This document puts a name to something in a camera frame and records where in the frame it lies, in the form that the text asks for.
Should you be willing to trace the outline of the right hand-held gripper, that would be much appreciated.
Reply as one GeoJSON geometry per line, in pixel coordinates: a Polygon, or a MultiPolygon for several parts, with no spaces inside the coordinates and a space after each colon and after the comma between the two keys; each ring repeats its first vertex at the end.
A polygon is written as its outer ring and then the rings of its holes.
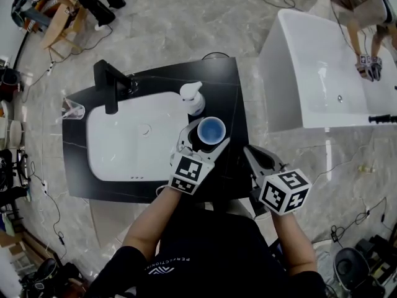
{"type": "Polygon", "coordinates": [[[259,186],[252,191],[254,202],[277,215],[301,208],[309,196],[311,182],[300,169],[285,171],[286,164],[265,148],[247,145],[243,152],[259,186]],[[263,171],[284,171],[264,176],[263,171]]]}

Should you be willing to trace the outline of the dark round appliance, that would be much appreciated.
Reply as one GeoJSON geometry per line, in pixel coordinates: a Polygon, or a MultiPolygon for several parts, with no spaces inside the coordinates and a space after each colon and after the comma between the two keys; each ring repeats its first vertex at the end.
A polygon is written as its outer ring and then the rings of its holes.
{"type": "Polygon", "coordinates": [[[0,93],[13,94],[19,89],[21,82],[20,73],[10,68],[0,69],[0,93]]]}

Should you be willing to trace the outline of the person's left forearm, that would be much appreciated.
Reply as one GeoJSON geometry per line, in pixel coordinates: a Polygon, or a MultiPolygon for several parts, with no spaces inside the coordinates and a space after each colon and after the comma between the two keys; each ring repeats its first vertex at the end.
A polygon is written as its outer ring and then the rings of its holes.
{"type": "Polygon", "coordinates": [[[136,248],[149,261],[155,255],[161,235],[181,196],[180,191],[165,187],[131,224],[122,245],[136,248]]]}

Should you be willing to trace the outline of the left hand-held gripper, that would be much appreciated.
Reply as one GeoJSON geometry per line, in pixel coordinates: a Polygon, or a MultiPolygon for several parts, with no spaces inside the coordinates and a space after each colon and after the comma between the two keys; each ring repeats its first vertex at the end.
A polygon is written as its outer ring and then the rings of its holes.
{"type": "Polygon", "coordinates": [[[194,152],[191,149],[192,143],[189,140],[189,134],[199,123],[200,120],[194,120],[181,130],[176,152],[171,155],[170,160],[171,175],[168,186],[189,195],[195,194],[198,187],[215,167],[216,159],[230,142],[228,137],[210,153],[202,150],[194,152]]]}

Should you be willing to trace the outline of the round wooden table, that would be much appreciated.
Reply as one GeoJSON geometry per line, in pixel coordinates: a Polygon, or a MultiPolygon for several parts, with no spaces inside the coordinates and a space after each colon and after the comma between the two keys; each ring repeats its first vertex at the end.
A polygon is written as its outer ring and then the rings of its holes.
{"type": "Polygon", "coordinates": [[[77,10],[77,15],[73,17],[70,16],[67,5],[60,4],[45,32],[42,41],[40,42],[41,47],[44,50],[53,52],[62,60],[64,60],[65,57],[53,48],[53,46],[59,41],[64,41],[72,48],[75,48],[81,52],[82,48],[69,40],[68,35],[77,35],[80,33],[80,31],[83,29],[86,17],[87,10],[84,7],[80,6],[77,10]]]}

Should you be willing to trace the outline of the white bathtub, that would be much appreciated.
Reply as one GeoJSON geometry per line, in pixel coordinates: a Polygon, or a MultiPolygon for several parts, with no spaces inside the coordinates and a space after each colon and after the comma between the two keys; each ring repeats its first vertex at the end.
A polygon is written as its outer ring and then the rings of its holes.
{"type": "Polygon", "coordinates": [[[397,66],[387,48],[379,55],[381,80],[360,77],[344,26],[282,9],[259,55],[270,132],[353,127],[369,116],[397,115],[397,66]]]}

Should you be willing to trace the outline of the white pump bottle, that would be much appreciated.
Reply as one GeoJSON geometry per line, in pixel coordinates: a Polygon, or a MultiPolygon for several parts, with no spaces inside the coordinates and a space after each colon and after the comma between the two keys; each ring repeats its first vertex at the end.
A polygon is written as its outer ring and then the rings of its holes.
{"type": "Polygon", "coordinates": [[[202,82],[184,84],[179,91],[187,113],[191,116],[200,115],[205,108],[205,99],[200,93],[202,82]]]}

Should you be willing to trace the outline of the person's right forearm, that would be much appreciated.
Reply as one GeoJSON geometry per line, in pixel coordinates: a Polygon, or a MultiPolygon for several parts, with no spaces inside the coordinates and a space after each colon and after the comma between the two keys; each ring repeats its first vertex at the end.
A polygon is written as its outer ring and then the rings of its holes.
{"type": "Polygon", "coordinates": [[[317,272],[316,253],[294,214],[277,215],[273,212],[271,216],[288,266],[288,273],[292,276],[305,271],[317,272]]]}

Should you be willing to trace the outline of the clear glass tumbler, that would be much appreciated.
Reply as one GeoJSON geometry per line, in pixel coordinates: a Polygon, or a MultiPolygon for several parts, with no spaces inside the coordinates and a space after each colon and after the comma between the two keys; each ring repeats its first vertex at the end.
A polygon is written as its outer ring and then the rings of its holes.
{"type": "Polygon", "coordinates": [[[71,114],[69,117],[66,119],[75,119],[75,120],[81,120],[85,116],[85,107],[81,104],[78,104],[77,102],[74,102],[70,100],[73,107],[74,107],[74,114],[71,114]]]}

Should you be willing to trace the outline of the pink electric toothbrush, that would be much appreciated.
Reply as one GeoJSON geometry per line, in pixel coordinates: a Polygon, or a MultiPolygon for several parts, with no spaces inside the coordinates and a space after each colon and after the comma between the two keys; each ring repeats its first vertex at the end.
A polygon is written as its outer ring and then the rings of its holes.
{"type": "Polygon", "coordinates": [[[63,95],[63,101],[61,105],[61,118],[66,119],[71,114],[74,114],[74,107],[71,101],[66,97],[66,91],[62,89],[61,93],[63,95]]]}

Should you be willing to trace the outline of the black bathtub faucet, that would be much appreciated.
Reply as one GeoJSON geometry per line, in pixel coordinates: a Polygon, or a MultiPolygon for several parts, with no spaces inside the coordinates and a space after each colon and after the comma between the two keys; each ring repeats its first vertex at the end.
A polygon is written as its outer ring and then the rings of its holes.
{"type": "Polygon", "coordinates": [[[397,124],[397,115],[376,115],[369,116],[368,121],[376,124],[397,124]]]}

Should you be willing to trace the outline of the white sink basin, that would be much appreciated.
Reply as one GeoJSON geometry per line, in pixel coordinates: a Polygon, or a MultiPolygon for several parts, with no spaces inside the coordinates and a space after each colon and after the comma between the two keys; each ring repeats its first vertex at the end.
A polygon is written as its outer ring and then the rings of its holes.
{"type": "Polygon", "coordinates": [[[174,92],[120,101],[114,115],[96,107],[86,122],[89,167],[101,181],[165,181],[188,123],[182,98],[174,92]]]}

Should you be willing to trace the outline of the teal cloth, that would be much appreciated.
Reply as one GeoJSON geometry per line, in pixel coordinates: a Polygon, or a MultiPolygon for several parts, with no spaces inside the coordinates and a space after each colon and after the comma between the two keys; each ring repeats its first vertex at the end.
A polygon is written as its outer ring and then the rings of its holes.
{"type": "Polygon", "coordinates": [[[10,236],[10,237],[14,237],[15,234],[15,230],[13,227],[12,222],[10,221],[10,219],[8,218],[8,216],[5,213],[1,214],[1,219],[2,219],[2,224],[4,226],[4,231],[10,236]]]}

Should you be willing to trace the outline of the blue plastic cup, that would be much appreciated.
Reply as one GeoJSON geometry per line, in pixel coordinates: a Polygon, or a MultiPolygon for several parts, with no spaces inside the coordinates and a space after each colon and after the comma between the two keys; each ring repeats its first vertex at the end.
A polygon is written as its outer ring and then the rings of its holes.
{"type": "Polygon", "coordinates": [[[225,138],[226,126],[217,117],[206,117],[198,124],[197,135],[204,144],[217,145],[225,138]]]}

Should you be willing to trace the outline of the white round stool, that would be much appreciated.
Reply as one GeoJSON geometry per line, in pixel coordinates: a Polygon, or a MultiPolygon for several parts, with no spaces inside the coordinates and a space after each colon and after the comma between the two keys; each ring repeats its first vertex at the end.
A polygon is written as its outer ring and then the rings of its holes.
{"type": "Polygon", "coordinates": [[[22,124],[17,120],[12,120],[9,126],[9,147],[19,148],[22,142],[22,134],[24,130],[22,124]]]}

